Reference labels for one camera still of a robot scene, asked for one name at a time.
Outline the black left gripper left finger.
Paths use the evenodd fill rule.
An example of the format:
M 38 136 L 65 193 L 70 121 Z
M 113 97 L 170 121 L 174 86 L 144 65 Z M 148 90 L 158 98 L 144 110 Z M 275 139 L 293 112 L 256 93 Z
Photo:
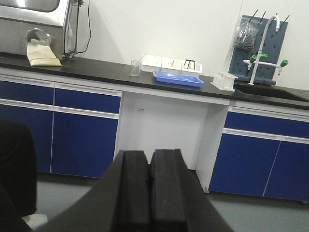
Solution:
M 119 151 L 100 180 L 45 226 L 47 232 L 145 232 L 149 228 L 148 163 L 142 151 Z

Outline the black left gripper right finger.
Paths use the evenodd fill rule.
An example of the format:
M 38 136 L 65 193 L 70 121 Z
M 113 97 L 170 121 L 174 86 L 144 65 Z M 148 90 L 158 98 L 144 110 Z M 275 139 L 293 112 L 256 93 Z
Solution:
M 151 160 L 151 217 L 155 232 L 231 232 L 205 197 L 178 149 L 157 149 Z

